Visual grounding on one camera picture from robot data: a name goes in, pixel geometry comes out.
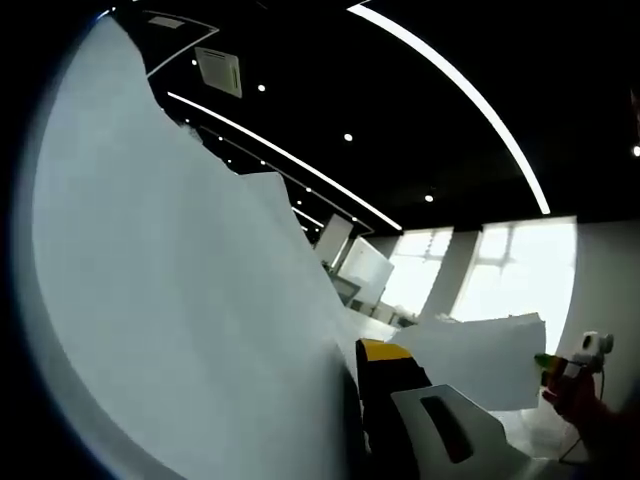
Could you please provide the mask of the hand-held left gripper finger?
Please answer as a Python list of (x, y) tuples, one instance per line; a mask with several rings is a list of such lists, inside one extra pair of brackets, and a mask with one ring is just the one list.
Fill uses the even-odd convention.
[(532, 459), (503, 425), (449, 385), (434, 385), (408, 350), (355, 342), (362, 421), (383, 479), (526, 479)]

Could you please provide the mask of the person's right hand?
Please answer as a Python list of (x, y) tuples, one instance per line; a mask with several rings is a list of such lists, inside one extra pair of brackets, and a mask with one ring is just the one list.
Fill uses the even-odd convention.
[(595, 381), (589, 372), (549, 381), (542, 397), (581, 435), (596, 431), (608, 415), (606, 405), (596, 395)]

